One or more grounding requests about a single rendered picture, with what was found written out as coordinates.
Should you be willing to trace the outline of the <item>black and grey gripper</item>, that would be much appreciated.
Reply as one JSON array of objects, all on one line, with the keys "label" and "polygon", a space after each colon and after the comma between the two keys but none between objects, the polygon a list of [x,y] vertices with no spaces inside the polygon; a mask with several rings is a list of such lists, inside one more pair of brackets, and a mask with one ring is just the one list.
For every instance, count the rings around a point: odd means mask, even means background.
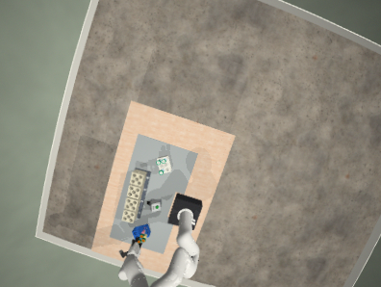
[{"label": "black and grey gripper", "polygon": [[136,239],[137,240],[132,240],[132,244],[129,247],[127,255],[135,254],[136,257],[139,258],[140,253],[141,253],[140,247],[141,247],[142,243],[140,243],[140,244],[138,243],[138,240],[140,239],[140,237],[137,237]]}]

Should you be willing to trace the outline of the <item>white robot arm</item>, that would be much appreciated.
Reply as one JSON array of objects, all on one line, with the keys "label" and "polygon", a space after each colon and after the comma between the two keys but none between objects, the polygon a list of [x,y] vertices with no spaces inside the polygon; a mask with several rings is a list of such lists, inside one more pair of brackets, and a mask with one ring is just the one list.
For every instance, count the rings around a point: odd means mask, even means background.
[{"label": "white robot arm", "polygon": [[[175,249],[166,273],[154,281],[150,287],[176,287],[183,278],[191,278],[196,271],[199,247],[191,236],[191,225],[195,225],[192,211],[190,209],[180,210],[178,220],[179,231],[176,242],[179,248]],[[119,253],[124,258],[127,256],[128,251],[124,252],[121,249]],[[143,265],[135,254],[129,254],[125,258],[118,277],[121,280],[127,280],[128,278],[131,287],[148,287],[143,273]]]}]

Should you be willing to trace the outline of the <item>blue tube rack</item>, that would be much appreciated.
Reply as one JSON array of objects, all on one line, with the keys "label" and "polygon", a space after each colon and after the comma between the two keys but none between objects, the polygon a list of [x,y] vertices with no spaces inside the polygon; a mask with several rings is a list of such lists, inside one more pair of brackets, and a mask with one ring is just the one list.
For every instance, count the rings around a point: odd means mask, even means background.
[{"label": "blue tube rack", "polygon": [[[138,228],[137,228],[137,227],[138,227]],[[135,228],[133,229],[133,231],[132,231],[132,233],[133,233],[135,239],[136,239],[138,236],[140,236],[140,234],[141,234],[141,232],[142,232],[143,230],[146,231],[145,234],[147,234],[147,237],[150,236],[151,231],[150,231],[150,228],[149,228],[148,224],[144,224],[144,225],[137,226],[137,227],[135,227]],[[145,228],[144,228],[144,227],[145,227]],[[147,237],[146,237],[146,238],[147,238]]]}]

